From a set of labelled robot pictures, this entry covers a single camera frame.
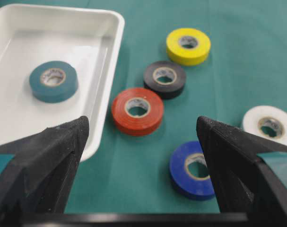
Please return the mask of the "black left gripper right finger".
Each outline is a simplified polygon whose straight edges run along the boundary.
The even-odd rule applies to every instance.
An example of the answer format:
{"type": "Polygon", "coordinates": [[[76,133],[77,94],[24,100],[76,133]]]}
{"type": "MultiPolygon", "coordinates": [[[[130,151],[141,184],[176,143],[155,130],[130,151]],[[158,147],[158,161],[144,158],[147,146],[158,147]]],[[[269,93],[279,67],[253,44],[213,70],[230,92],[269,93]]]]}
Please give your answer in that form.
{"type": "Polygon", "coordinates": [[[268,214],[287,219],[287,188],[259,154],[287,153],[287,146],[206,116],[197,136],[221,212],[268,214]]]}

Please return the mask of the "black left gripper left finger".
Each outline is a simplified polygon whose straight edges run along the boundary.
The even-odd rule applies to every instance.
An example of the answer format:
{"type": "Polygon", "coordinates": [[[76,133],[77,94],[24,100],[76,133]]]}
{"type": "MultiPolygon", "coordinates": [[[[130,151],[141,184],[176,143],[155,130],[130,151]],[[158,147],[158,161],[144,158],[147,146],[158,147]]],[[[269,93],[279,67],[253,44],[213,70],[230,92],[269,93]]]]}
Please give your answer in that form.
{"type": "Polygon", "coordinates": [[[70,122],[0,145],[12,155],[0,174],[0,219],[13,212],[62,213],[89,136],[89,121],[70,122]]]}

